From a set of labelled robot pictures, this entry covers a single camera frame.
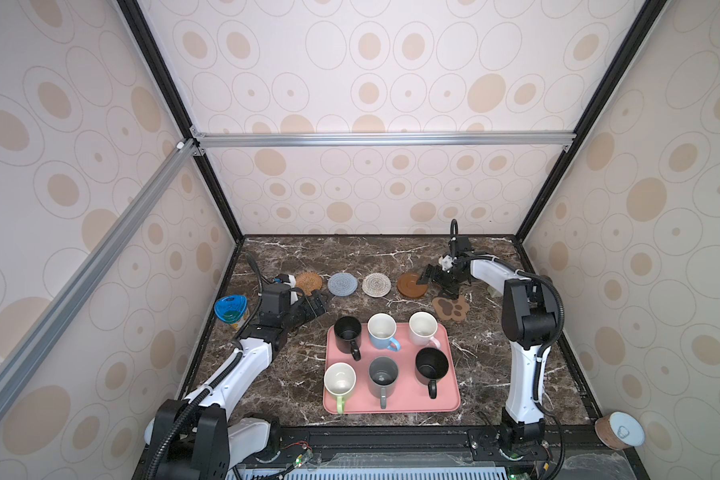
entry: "black mug handle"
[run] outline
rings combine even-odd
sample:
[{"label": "black mug handle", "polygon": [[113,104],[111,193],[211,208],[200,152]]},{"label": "black mug handle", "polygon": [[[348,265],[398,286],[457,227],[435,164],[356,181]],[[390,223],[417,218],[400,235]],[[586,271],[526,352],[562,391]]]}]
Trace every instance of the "black mug handle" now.
[{"label": "black mug handle", "polygon": [[356,362],[360,361],[360,348],[358,347],[358,343],[355,340],[349,341],[349,349],[352,351],[352,358],[355,359]]}]

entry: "pink tray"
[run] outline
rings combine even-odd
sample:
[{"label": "pink tray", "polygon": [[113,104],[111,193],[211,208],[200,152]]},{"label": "pink tray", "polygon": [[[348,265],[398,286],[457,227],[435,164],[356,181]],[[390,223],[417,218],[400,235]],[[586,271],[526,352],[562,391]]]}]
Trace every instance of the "pink tray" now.
[{"label": "pink tray", "polygon": [[[350,353],[342,353],[336,345],[336,335],[333,327],[328,329],[328,348],[326,353],[326,368],[334,363],[348,363],[355,369],[357,383],[352,394],[344,405],[344,413],[413,413],[413,412],[452,412],[461,406],[454,371],[451,347],[448,344],[448,334],[442,324],[434,336],[440,340],[442,351],[448,358],[448,374],[438,382],[438,398],[429,398],[427,386],[416,379],[416,354],[423,347],[414,345],[408,339],[408,324],[398,323],[398,331],[394,338],[400,342],[400,351],[377,350],[368,338],[368,324],[362,324],[362,341],[360,343],[361,359],[356,362]],[[400,374],[395,384],[394,393],[387,399],[387,408],[382,410],[378,398],[371,394],[368,384],[368,366],[376,357],[388,356],[396,361]],[[336,411],[336,399],[326,389],[322,390],[322,406],[332,414]]]}]

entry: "round coaster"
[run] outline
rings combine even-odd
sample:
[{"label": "round coaster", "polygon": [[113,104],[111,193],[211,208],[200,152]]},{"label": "round coaster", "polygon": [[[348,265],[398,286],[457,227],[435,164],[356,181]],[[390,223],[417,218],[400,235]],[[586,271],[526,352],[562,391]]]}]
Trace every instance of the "round coaster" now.
[{"label": "round coaster", "polygon": [[400,275],[398,278],[398,292],[401,295],[408,298],[421,298],[427,293],[429,286],[425,283],[423,285],[417,285],[416,281],[419,278],[419,274],[415,272],[407,272],[406,274]]},{"label": "round coaster", "polygon": [[379,272],[366,275],[362,282],[362,291],[365,295],[376,298],[386,295],[391,289],[392,282],[389,281],[389,277]]},{"label": "round coaster", "polygon": [[307,295],[311,295],[315,290],[322,288],[322,278],[315,272],[305,272],[296,276],[296,286]]},{"label": "round coaster", "polygon": [[358,288],[358,279],[352,274],[334,274],[328,279],[328,291],[336,296],[351,295]]}]

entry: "silver horizontal bar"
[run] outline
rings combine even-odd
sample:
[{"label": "silver horizontal bar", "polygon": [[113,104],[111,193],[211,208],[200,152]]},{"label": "silver horizontal bar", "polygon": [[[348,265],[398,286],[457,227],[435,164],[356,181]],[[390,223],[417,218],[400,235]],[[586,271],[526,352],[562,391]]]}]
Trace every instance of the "silver horizontal bar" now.
[{"label": "silver horizontal bar", "polygon": [[203,134],[201,148],[231,147],[367,147],[406,145],[570,145],[567,130],[489,132],[405,132],[377,134]]},{"label": "silver horizontal bar", "polygon": [[174,149],[48,305],[21,343],[0,365],[0,419],[21,394],[21,390],[138,231],[168,185],[176,178],[185,160],[196,152],[197,146],[191,139],[184,140],[181,150]]}]

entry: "blue mug handle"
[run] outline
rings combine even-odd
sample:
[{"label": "blue mug handle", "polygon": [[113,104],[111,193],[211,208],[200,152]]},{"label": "blue mug handle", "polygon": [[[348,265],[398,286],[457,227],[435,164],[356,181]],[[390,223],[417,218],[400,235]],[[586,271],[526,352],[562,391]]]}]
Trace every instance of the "blue mug handle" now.
[{"label": "blue mug handle", "polygon": [[393,352],[399,352],[400,351],[400,342],[398,342],[394,337],[389,339],[389,346],[387,346],[387,350],[391,350]]}]

